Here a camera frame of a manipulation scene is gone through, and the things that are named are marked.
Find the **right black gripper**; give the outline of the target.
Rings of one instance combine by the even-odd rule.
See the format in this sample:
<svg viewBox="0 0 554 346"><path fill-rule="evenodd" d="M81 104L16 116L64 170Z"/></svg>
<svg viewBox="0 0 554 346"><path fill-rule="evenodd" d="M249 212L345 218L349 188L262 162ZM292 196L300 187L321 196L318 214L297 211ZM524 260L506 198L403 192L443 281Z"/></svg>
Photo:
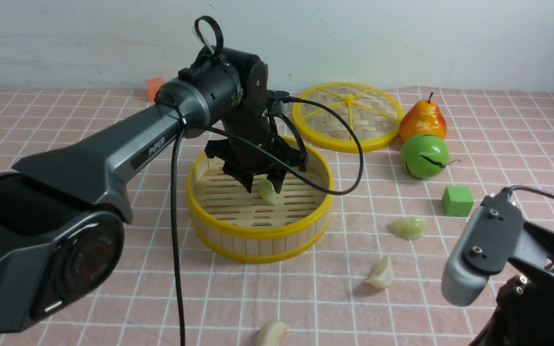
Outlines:
<svg viewBox="0 0 554 346"><path fill-rule="evenodd" d="M554 232L525 222L524 234L541 245L542 264L509 259L519 275L499 289L497 307L473 346L554 346Z"/></svg>

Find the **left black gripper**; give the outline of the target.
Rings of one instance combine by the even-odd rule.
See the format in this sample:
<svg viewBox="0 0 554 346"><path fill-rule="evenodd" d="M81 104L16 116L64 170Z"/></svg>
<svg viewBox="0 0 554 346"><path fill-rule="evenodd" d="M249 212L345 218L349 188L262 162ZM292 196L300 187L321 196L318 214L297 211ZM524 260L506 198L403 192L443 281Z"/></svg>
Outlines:
<svg viewBox="0 0 554 346"><path fill-rule="evenodd" d="M208 158L226 162L223 173L237 180L248 193L252 192L255 175L268 174L274 191L281 193L287 170L260 153L264 150L289 167L303 172L308 166L308 154L301 139L291 147L282 138L275 118L283 114L289 92L269 90L257 100L244 100L221 119L227 139L210 140L204 150Z"/></svg>

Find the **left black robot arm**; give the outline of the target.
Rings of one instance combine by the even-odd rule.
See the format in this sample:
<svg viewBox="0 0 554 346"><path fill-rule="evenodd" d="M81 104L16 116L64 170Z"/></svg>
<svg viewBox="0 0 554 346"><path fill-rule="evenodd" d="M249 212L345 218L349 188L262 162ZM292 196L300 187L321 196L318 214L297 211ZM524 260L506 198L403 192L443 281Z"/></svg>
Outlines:
<svg viewBox="0 0 554 346"><path fill-rule="evenodd" d="M203 48L154 104L67 147L25 156L0 173L0 334L19 333L88 295L116 267L133 219L127 184L168 145L221 122L209 158L246 190L266 174L279 191L306 157L269 114L290 95L267 88L268 66L235 49Z"/></svg>

